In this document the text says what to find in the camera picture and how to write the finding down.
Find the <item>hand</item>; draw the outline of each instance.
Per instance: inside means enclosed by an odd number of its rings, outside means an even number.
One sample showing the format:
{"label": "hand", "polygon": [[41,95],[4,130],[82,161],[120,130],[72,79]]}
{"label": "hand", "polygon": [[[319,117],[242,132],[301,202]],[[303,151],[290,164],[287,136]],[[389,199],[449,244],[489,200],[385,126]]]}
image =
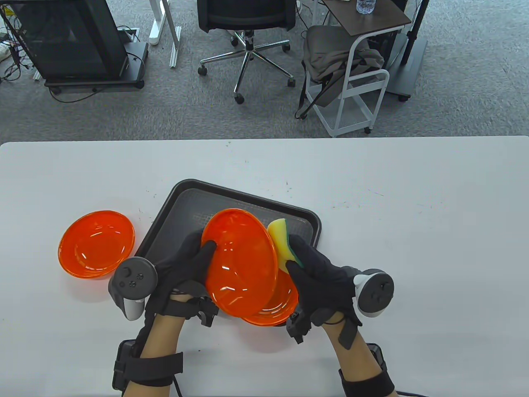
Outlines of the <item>hand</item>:
{"label": "hand", "polygon": [[145,306],[145,315],[160,313],[170,296],[181,302],[207,296],[206,276],[217,245],[208,241],[200,248],[201,238],[201,231],[188,235],[175,254],[156,264],[158,285]]}
{"label": "hand", "polygon": [[362,323],[354,312],[354,283],[345,269],[334,266],[329,259],[307,244],[301,237],[291,234],[289,244],[303,264],[287,263],[288,272],[299,293],[299,305],[316,326],[341,312],[356,326]]}

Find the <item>power strip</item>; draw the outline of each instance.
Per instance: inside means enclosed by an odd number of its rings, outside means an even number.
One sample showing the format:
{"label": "power strip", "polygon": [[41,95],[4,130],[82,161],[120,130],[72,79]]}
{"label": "power strip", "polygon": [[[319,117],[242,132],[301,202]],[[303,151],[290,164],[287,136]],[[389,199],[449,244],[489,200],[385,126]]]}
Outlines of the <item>power strip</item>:
{"label": "power strip", "polygon": [[0,43],[0,61],[8,58],[9,55],[11,55],[11,51],[9,51],[9,45]]}

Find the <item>stacked orange plates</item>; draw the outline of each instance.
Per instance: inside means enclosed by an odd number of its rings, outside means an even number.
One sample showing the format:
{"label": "stacked orange plates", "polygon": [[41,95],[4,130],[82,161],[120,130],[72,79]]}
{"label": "stacked orange plates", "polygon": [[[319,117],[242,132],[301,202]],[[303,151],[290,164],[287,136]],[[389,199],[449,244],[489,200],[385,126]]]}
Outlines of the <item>stacked orange plates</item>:
{"label": "stacked orange plates", "polygon": [[251,213],[228,209],[211,218],[202,244],[213,240],[206,288],[226,314],[256,326],[284,323],[298,303],[290,276],[279,270],[276,249],[266,228]]}

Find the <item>black stand pole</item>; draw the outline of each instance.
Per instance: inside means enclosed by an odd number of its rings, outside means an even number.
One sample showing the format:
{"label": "black stand pole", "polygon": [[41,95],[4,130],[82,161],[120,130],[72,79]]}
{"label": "black stand pole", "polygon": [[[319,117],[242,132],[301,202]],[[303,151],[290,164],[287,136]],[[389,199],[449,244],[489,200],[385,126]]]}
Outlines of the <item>black stand pole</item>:
{"label": "black stand pole", "polygon": [[406,45],[406,49],[404,50],[404,55],[402,55],[402,61],[400,62],[401,65],[405,65],[408,63],[409,55],[412,53],[413,44],[415,44],[415,40],[417,40],[417,34],[419,33],[419,29],[421,28],[421,23],[423,23],[424,14],[426,14],[426,9],[428,8],[429,2],[430,0],[422,0],[421,2],[419,11],[417,11],[417,18],[415,19],[415,23],[413,24],[412,29],[408,32],[408,44]]}
{"label": "black stand pole", "polygon": [[430,0],[422,0],[412,29],[407,35],[398,34],[395,39],[395,42],[404,43],[407,41],[407,44],[404,52],[400,52],[402,47],[397,46],[398,48],[396,48],[394,46],[395,61],[388,69],[389,83],[386,92],[398,95],[398,100],[401,102],[406,102],[411,98],[423,63],[428,41],[424,38],[419,39],[417,34],[429,2]]}

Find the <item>black tray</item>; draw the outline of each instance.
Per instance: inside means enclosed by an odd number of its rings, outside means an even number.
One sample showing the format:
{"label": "black tray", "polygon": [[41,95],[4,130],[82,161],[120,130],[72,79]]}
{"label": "black tray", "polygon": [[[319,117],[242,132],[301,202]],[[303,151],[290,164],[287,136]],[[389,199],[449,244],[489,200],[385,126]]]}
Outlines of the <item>black tray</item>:
{"label": "black tray", "polygon": [[290,233],[300,235],[316,247],[322,223],[314,212],[226,187],[185,179],[167,197],[136,256],[152,263],[175,252],[184,238],[206,226],[213,215],[227,208],[239,208],[255,215],[264,226],[285,218]]}

